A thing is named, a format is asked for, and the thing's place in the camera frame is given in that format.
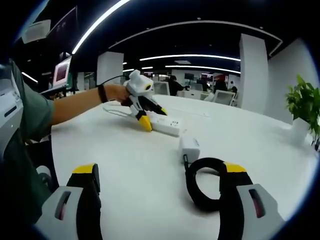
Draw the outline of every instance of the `coiled black cable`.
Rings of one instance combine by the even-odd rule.
[[[211,199],[207,197],[198,187],[196,182],[197,171],[203,168],[210,168],[220,172],[221,166],[224,161],[213,158],[206,157],[198,159],[193,162],[190,166],[188,166],[188,158],[187,156],[183,156],[184,168],[185,168],[185,181],[186,188],[188,193],[197,206],[198,209],[204,212],[214,212],[220,210],[220,200],[219,199]]]

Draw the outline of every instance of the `white charger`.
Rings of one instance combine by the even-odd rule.
[[[189,164],[197,161],[200,156],[200,145],[194,137],[182,136],[179,142],[179,157],[184,162],[184,156],[187,157]]]
[[[150,119],[152,130],[179,137],[183,126],[181,119],[172,116],[160,115],[155,112],[148,112],[147,115]]]

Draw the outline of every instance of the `ceiling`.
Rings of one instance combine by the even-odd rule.
[[[118,0],[50,0],[37,21],[51,19],[51,27],[77,6],[77,22],[73,31],[68,33],[65,46],[55,46],[51,38],[28,44],[19,40],[12,51],[13,59],[22,71],[40,82],[47,81],[52,74],[42,76],[42,73],[53,73],[62,49],[71,53],[92,23],[117,2]],[[263,29],[283,41],[274,55],[295,38],[301,37],[302,20],[292,13],[302,11],[302,8],[303,6],[291,1],[275,0],[131,0],[105,19],[86,39],[73,56],[72,69],[75,72],[95,72],[98,56],[105,51],[112,51],[124,53],[124,61],[128,62],[125,69],[153,67],[154,70],[163,70],[165,65],[177,65],[176,60],[188,60],[196,66],[240,71],[239,61],[218,58],[139,59],[180,54],[240,58],[241,33],[264,39],[267,52],[270,53],[280,41],[255,29]],[[198,23],[152,30],[187,21]],[[255,29],[199,21],[225,21]],[[148,30],[149,32],[120,42]]]

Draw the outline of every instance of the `office desk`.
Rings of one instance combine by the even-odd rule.
[[[207,96],[209,96],[210,92],[207,91],[198,91],[198,90],[183,90],[178,91],[177,96],[187,99],[197,99],[204,100]]]
[[[288,124],[212,102],[154,98],[169,115],[184,120],[183,134],[197,138],[201,158],[240,164],[277,200],[285,220],[295,212],[318,160],[307,143],[301,148],[288,143]],[[119,108],[129,113],[129,108]],[[145,132],[138,121],[107,113],[102,105],[52,127],[53,159],[61,185],[77,166],[98,163],[101,230],[108,240],[217,239],[219,213],[203,214],[193,208],[178,144],[178,138]],[[219,198],[217,176],[199,173],[197,182],[209,197]]]
[[[46,91],[40,92],[40,94],[43,95],[44,97],[48,98],[49,96],[52,96],[54,94],[62,92],[63,96],[66,97],[67,96],[67,87],[68,87],[67,84],[54,86]]]

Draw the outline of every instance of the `white flower pot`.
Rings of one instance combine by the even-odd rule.
[[[297,146],[302,145],[308,134],[310,124],[301,118],[297,118],[293,121],[292,128],[289,132],[290,141]]]

